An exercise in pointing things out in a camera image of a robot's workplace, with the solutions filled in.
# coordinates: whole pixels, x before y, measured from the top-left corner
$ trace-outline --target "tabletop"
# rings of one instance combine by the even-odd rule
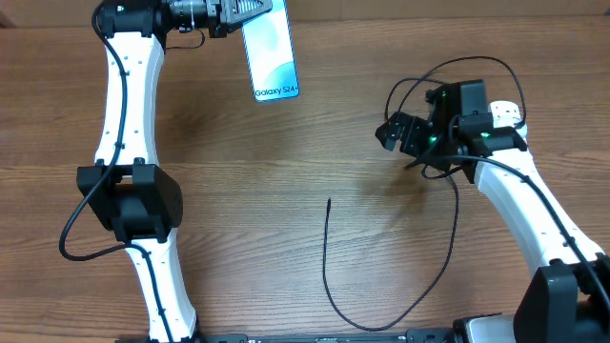
[[[542,176],[580,228],[610,247],[608,17],[316,22],[292,30],[297,99],[255,103],[239,32],[199,50],[168,51],[161,72],[156,146],[184,194],[180,263],[204,333],[358,332],[335,314],[322,284],[329,197],[328,277],[338,307],[379,326],[419,297],[446,257],[455,199],[446,182],[405,171],[412,159],[385,151],[374,133],[397,80],[456,57],[491,55],[513,67]],[[490,101],[519,101],[510,74],[493,62],[460,62],[435,78],[482,78]],[[146,307],[124,252],[77,263],[57,249],[82,197],[76,168],[93,163],[102,131],[102,44],[87,28],[0,30],[0,80],[0,341],[146,335]],[[419,87],[405,110],[425,116],[431,87]],[[497,211],[463,175],[456,180],[449,267],[393,332],[513,313],[529,284]],[[112,244],[86,209],[68,249]]]

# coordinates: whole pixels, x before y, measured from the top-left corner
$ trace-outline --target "phone screen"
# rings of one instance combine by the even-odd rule
[[[298,96],[285,0],[273,0],[271,11],[244,23],[242,31],[254,100],[264,102]]]

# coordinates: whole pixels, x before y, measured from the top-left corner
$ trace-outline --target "wooden surface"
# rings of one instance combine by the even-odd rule
[[[515,69],[541,173],[580,227],[610,247],[607,17],[296,23],[293,39],[296,100],[254,102],[239,33],[170,51],[161,73],[156,142],[184,192],[178,247],[204,332],[356,332],[322,287],[329,196],[328,273],[338,306],[358,323],[382,325],[421,294],[447,253],[454,199],[444,182],[405,172],[410,159],[382,149],[374,132],[398,79],[459,56],[493,55]],[[57,250],[81,198],[76,167],[92,163],[102,130],[103,47],[89,29],[0,30],[0,45],[0,341],[145,335],[127,255],[75,263]],[[449,66],[436,77],[484,78],[490,100],[518,100],[506,70],[491,62]],[[409,112],[425,115],[425,90],[408,101]],[[513,312],[529,283],[495,209],[462,175],[457,181],[449,268],[395,332]],[[87,209],[69,250],[113,243]]]
[[[0,0],[7,27],[86,27],[100,0]],[[610,0],[286,0],[293,21],[603,15]]]

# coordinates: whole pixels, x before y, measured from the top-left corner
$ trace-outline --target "smartphone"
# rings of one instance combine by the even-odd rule
[[[295,54],[285,0],[273,0],[271,11],[244,23],[244,44],[254,100],[273,101],[299,94]]]

